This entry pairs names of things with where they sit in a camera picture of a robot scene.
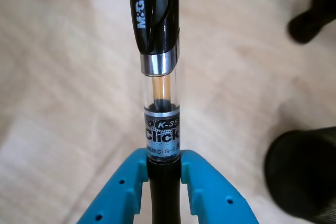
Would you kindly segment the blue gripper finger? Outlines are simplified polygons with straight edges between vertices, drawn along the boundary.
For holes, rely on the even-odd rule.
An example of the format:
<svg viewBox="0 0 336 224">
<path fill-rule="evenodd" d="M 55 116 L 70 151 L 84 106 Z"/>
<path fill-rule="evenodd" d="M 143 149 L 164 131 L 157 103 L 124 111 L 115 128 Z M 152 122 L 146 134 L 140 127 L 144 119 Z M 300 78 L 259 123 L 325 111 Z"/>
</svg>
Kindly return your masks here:
<svg viewBox="0 0 336 224">
<path fill-rule="evenodd" d="M 114 172 L 78 223 L 133 223 L 141 210 L 142 185 L 149 181 L 147 153 L 138 148 Z"/>
<path fill-rule="evenodd" d="M 246 199 L 195 151 L 181 152 L 181 182 L 187 185 L 191 215 L 199 223 L 258 223 Z"/>
</svg>

